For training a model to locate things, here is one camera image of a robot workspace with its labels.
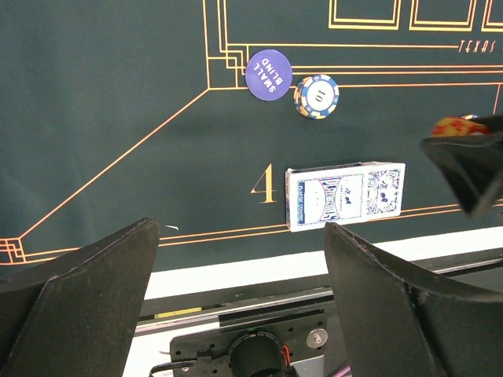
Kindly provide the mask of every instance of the deck of cards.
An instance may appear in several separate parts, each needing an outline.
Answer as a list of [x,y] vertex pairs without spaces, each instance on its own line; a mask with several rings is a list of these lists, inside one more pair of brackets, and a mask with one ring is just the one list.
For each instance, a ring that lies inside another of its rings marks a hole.
[[299,232],[399,216],[405,170],[404,163],[378,162],[288,169],[286,224]]

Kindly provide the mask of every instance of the gold number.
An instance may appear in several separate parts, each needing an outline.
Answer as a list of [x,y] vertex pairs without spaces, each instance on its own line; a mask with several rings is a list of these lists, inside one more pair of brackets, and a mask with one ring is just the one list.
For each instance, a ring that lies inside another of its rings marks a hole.
[[[257,185],[260,183],[262,179],[265,179],[266,183],[266,189],[265,190],[257,190]],[[251,194],[259,194],[259,193],[266,193],[266,201],[262,203],[276,203],[276,200],[273,200],[273,192],[276,190],[273,190],[273,164],[270,163],[269,166],[267,167],[266,171],[260,176],[259,180],[257,183],[255,183],[255,186],[251,189],[250,193]]]

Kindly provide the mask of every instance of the poker table mat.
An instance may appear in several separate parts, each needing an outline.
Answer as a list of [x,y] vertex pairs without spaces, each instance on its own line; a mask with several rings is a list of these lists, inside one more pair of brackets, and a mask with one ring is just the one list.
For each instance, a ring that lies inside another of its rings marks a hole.
[[[402,214],[349,225],[371,242],[498,225],[460,211],[419,144],[445,116],[503,111],[502,14],[503,0],[3,2],[0,274],[147,216],[163,226],[155,271],[321,250],[322,230],[285,225],[284,175],[327,163],[406,164]],[[262,49],[293,67],[278,101],[246,88]],[[292,102],[316,73],[340,86],[322,120]]]

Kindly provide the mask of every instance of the gold rectangle outline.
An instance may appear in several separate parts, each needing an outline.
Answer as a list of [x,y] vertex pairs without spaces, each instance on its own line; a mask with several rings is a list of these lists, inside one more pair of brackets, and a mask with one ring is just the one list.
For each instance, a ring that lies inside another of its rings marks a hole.
[[[402,0],[394,0],[393,18],[391,20],[373,20],[369,18],[337,18],[337,0],[329,0],[329,29],[398,30],[401,8]],[[336,22],[370,25],[336,24]]]
[[482,20],[482,29],[480,29],[480,30],[481,31],[492,31],[492,32],[502,33],[503,32],[503,22],[492,22],[492,21],[489,21],[491,10],[492,10],[492,6],[493,6],[493,0],[486,0],[486,7],[484,8],[484,17],[483,17],[483,20]]
[[470,0],[466,21],[426,21],[418,20],[419,0],[412,0],[409,30],[414,31],[472,31],[477,0]]

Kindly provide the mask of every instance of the purple cable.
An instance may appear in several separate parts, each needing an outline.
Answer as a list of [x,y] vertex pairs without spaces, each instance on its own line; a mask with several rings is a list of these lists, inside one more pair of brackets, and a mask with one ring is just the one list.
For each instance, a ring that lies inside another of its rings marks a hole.
[[333,375],[332,377],[343,377],[345,376],[347,373],[351,372],[351,367],[348,365],[344,368],[342,368],[340,371],[338,371],[335,375]]

